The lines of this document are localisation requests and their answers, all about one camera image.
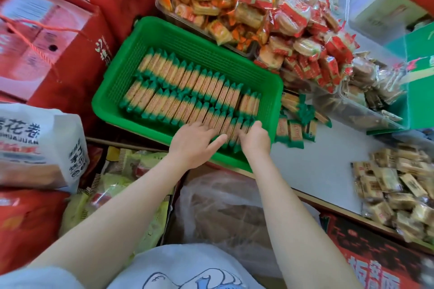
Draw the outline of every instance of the green plastic basket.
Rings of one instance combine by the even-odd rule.
[[[149,47],[161,48],[168,54],[174,52],[180,60],[194,62],[208,70],[223,73],[231,81],[243,83],[246,87],[262,93],[257,119],[262,121],[263,128],[268,131],[271,141],[274,141],[283,91],[280,77],[234,52],[155,17],[145,17],[137,23],[107,69],[92,100],[93,110],[98,117],[112,125],[170,145],[177,130],[175,126],[132,118],[118,107],[133,83],[133,74]],[[242,152],[235,154],[229,150],[221,150],[213,156],[213,160],[251,171]]]

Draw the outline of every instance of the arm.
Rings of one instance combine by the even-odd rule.
[[[265,220],[288,288],[361,288],[344,257],[285,182],[270,158],[270,139],[260,121],[241,146],[255,174]]]
[[[185,125],[154,168],[109,200],[37,257],[29,267],[58,266],[87,288],[106,287],[121,270],[166,194],[188,170],[202,165],[226,141],[200,123]]]

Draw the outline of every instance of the white plastic bag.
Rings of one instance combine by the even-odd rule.
[[[88,164],[78,115],[0,104],[0,185],[75,192]]]
[[[224,171],[195,178],[181,189],[175,211],[185,243],[210,243],[251,274],[282,278],[251,178]]]

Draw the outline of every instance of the cartoon print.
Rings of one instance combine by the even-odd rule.
[[[142,289],[247,289],[248,287],[232,273],[220,269],[208,269],[186,283],[178,286],[160,272],[152,274]]]

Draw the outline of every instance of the hand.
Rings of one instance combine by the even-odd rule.
[[[271,141],[268,132],[262,128],[262,122],[255,121],[247,134],[239,130],[238,135],[241,141],[241,148],[247,159],[253,155],[270,154]]]
[[[210,144],[217,134],[217,130],[208,129],[201,122],[184,125],[173,136],[167,156],[181,162],[186,170],[196,168],[211,159],[225,143],[227,135],[222,134]]]

